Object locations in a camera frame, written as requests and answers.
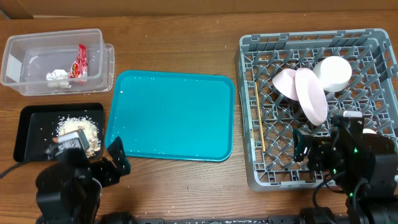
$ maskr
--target wooden stick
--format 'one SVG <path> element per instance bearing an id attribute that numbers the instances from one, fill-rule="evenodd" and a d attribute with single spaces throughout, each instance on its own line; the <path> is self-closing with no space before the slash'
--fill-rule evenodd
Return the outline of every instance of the wooden stick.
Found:
<path id="1" fill-rule="evenodd" d="M 264 141 L 264 132 L 262 131 L 262 119 L 261 119 L 261 110 L 260 110 L 261 106 L 260 106 L 260 103 L 259 103 L 259 94 L 258 94 L 257 83 L 256 82 L 254 82 L 254 91 L 256 92 L 257 112 L 259 114 L 259 125 L 260 125 L 260 134 L 261 134 L 261 147 L 262 147 L 262 151 L 266 152 L 266 144 L 265 144 L 265 141 Z"/>

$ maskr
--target wood grain surface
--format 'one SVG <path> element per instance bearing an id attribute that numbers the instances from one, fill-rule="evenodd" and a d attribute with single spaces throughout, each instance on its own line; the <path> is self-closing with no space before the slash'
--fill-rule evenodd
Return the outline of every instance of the wood grain surface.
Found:
<path id="1" fill-rule="evenodd" d="M 234 55 L 245 34 L 383 28 L 398 52 L 397 11 L 363 11 L 0 21 L 0 54 L 11 35 L 86 28 L 101 29 L 105 42 L 114 45 L 116 74 L 129 69 L 221 74 L 235 84 Z M 312 190 L 256 193 L 248 187 L 237 90 L 235 94 L 234 145 L 227 161 L 130 158 L 131 174 L 103 190 L 98 215 L 128 210 L 139 218 L 266 217 L 297 214 L 301 208 L 311 207 Z M 100 102 L 108 119 L 112 95 L 113 91 L 24 97 L 1 85 L 0 170 L 15 163 L 12 152 L 23 107 Z M 40 215 L 35 179 L 50 164 L 28 164 L 0 180 L 0 223 L 33 223 Z M 321 190 L 318 200 L 337 214 L 346 211 L 344 195 Z"/>

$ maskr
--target black tray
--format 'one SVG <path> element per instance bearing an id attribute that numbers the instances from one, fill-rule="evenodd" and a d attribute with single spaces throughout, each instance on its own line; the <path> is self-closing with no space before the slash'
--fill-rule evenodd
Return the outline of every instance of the black tray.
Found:
<path id="1" fill-rule="evenodd" d="M 79 103 L 68 105 L 26 106 L 19 116 L 14 159 L 22 162 L 26 159 L 44 161 L 42 155 L 52 138 L 56 137 L 58 122 L 62 117 L 88 116 L 96 123 L 101 148 L 90 159 L 102 156 L 104 148 L 104 108 L 101 103 Z"/>

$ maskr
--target red and white packet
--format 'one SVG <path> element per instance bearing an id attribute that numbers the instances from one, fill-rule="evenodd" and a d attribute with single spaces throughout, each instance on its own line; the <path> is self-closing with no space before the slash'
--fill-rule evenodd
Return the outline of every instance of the red and white packet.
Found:
<path id="1" fill-rule="evenodd" d="M 81 78 L 87 77 L 87 47 L 83 44 L 79 44 L 79 51 L 76 60 L 72 64 L 72 68 L 69 71 L 69 78 Z M 86 80 L 77 81 L 78 83 L 84 84 Z"/>

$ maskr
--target white label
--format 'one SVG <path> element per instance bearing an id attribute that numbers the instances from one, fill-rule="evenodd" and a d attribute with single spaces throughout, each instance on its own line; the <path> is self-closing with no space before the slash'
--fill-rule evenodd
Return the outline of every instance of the white label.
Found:
<path id="1" fill-rule="evenodd" d="M 12 55 L 8 56 L 6 76 L 19 83 L 19 79 L 21 78 L 21 69 L 22 62 Z"/>

